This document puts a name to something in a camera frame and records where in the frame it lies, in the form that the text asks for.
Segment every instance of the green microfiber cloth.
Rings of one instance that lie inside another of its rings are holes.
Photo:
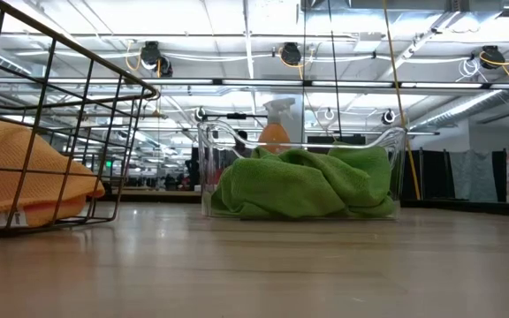
[[[332,148],[327,155],[257,148],[236,160],[211,198],[215,215],[242,218],[388,216],[394,210],[384,148]]]

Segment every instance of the label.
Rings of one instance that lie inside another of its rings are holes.
[[[0,229],[3,229],[5,225],[7,225],[7,217],[9,216],[9,212],[0,212]],[[22,208],[18,209],[17,212],[13,214],[13,218],[11,220],[11,228],[24,228],[28,227],[27,218],[25,217],[25,211]]]

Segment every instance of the wooden floor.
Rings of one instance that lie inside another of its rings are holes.
[[[0,239],[0,317],[509,317],[509,217],[262,223],[122,204],[114,223]]]

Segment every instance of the acrylic bin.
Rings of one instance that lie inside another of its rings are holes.
[[[240,155],[233,150],[235,140],[240,140],[247,148],[257,148],[260,146],[283,146],[289,148],[320,148],[327,151],[331,148],[351,148],[364,149],[372,147],[382,147],[386,150],[388,161],[391,166],[390,191],[387,193],[392,198],[394,204],[392,212],[383,217],[367,218],[380,220],[396,220],[399,216],[402,177],[404,170],[404,154],[406,130],[398,127],[390,128],[382,132],[378,137],[367,145],[332,145],[332,144],[307,144],[307,143],[288,143],[288,144],[269,144],[243,140],[233,130],[233,128],[222,121],[205,121],[198,124],[199,136],[199,155],[201,170],[201,210],[205,216],[220,217],[221,213],[217,213],[211,206],[211,198],[217,189],[217,184],[224,169],[229,166],[229,160],[226,160],[226,154],[234,153],[235,156]],[[336,219],[361,219],[357,216],[335,215]]]

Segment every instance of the orange spray bottle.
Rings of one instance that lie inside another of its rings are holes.
[[[264,107],[269,113],[269,121],[262,130],[259,142],[270,143],[289,143],[290,137],[282,126],[280,121],[280,113],[289,111],[290,107],[296,102],[293,98],[283,98],[264,103]],[[288,149],[284,146],[263,146],[273,154],[279,154]]]

